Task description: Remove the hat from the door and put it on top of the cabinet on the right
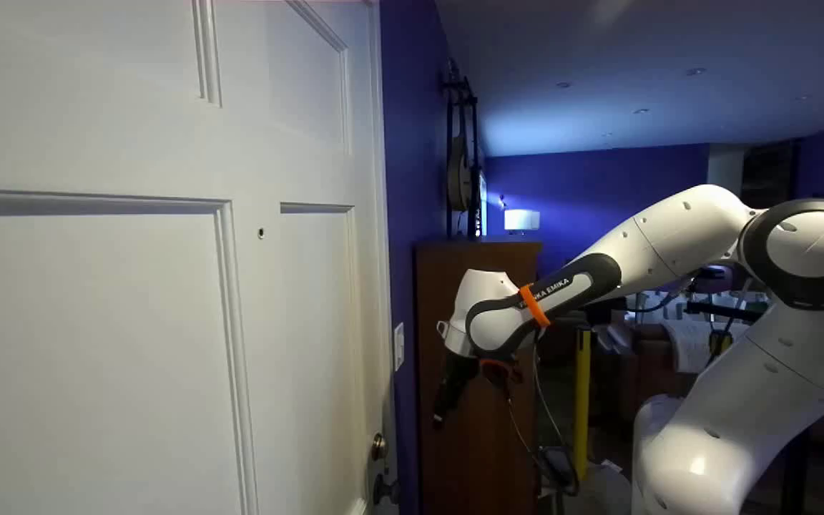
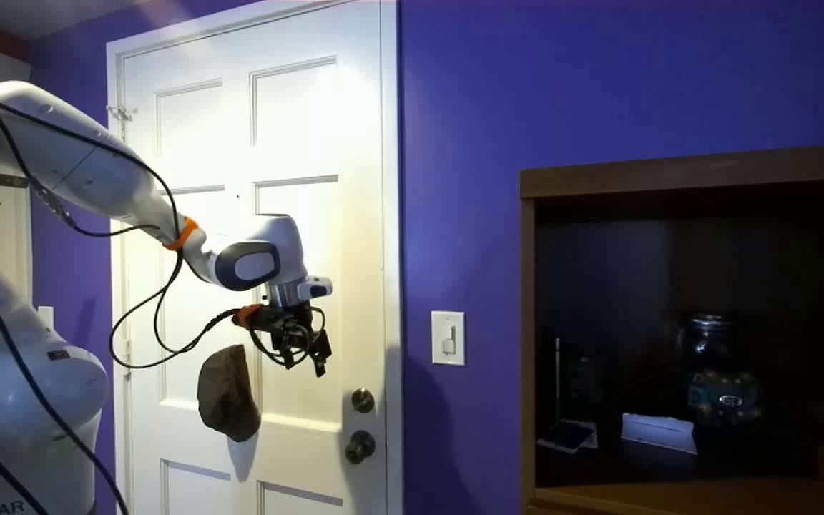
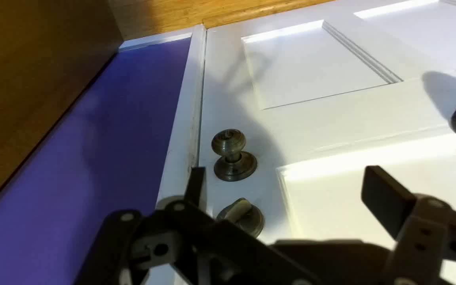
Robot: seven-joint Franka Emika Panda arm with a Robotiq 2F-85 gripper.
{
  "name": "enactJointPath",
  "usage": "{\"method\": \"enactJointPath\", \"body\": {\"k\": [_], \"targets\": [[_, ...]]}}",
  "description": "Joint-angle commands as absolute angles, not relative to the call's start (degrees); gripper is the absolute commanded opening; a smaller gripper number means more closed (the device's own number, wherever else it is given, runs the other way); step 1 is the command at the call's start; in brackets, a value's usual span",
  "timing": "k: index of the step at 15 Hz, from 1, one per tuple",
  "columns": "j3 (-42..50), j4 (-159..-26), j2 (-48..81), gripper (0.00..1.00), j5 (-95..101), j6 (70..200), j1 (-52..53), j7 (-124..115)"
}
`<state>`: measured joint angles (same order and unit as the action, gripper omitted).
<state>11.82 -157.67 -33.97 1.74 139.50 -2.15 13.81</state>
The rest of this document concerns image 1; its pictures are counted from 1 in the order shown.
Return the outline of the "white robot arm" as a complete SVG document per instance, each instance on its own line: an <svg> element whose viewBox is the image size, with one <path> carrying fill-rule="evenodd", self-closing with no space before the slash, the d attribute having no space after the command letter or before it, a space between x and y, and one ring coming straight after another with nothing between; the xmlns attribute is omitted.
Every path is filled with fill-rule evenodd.
<svg viewBox="0 0 824 515"><path fill-rule="evenodd" d="M702 184L610 228L557 273L517 287L470 268L444 323L444 421L470 379L507 363L556 320L739 263L771 291L766 311L682 397L646 401L632 430L632 515L739 515L775 456L824 417L824 200L766 210Z"/></svg>

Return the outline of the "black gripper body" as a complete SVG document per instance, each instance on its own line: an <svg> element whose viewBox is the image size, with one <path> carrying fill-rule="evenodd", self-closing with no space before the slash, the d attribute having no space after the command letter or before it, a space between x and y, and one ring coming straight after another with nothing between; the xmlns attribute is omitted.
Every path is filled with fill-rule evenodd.
<svg viewBox="0 0 824 515"><path fill-rule="evenodd" d="M470 381L477 374L476 359L447 354L442 381L433 401L433 423L444 427L447 417L459 409L462 396L466 393Z"/></svg>

